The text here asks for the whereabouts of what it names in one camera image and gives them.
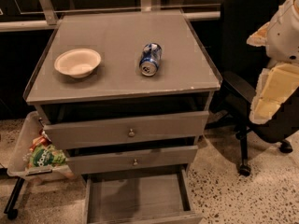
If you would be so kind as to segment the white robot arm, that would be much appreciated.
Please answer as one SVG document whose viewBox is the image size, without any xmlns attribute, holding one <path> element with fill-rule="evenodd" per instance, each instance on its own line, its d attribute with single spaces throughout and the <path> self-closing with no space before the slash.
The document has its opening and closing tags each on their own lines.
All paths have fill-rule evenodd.
<svg viewBox="0 0 299 224">
<path fill-rule="evenodd" d="M 265 124 L 299 87 L 299 0 L 286 0 L 247 43 L 264 46 L 270 58 L 259 75 L 249 119 Z"/>
</svg>

